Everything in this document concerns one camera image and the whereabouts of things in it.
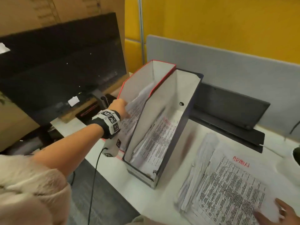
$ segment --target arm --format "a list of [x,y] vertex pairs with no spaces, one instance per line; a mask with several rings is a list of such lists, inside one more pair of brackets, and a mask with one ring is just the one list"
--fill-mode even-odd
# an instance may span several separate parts
[[[118,99],[114,100],[108,109],[116,110],[123,120],[128,117],[125,106],[126,102]],[[101,126],[97,124],[88,125],[39,151],[33,156],[33,160],[48,168],[56,168],[68,176],[79,166],[103,134],[104,131]]]

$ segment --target wrist tracker band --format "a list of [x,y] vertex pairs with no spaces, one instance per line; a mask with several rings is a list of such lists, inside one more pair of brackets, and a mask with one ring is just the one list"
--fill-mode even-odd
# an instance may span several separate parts
[[103,130],[102,138],[112,139],[118,132],[120,132],[120,114],[115,110],[101,110],[95,115],[88,124],[98,124]]

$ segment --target sleeve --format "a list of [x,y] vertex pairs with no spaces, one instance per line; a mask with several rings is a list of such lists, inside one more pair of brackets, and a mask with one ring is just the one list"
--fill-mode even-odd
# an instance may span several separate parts
[[0,224],[66,224],[71,188],[57,169],[0,155]]

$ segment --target white label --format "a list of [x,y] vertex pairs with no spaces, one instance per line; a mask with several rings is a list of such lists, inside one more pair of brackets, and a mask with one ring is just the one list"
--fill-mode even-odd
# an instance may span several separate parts
[[70,106],[74,106],[75,104],[79,103],[79,99],[77,96],[74,96],[72,99],[68,101],[68,103],[70,104]]
[[2,42],[0,42],[0,54],[10,51]]

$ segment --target computer monitor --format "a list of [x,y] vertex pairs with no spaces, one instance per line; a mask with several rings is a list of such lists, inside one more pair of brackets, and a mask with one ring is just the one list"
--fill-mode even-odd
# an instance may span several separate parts
[[115,13],[0,38],[0,91],[39,125],[126,74]]

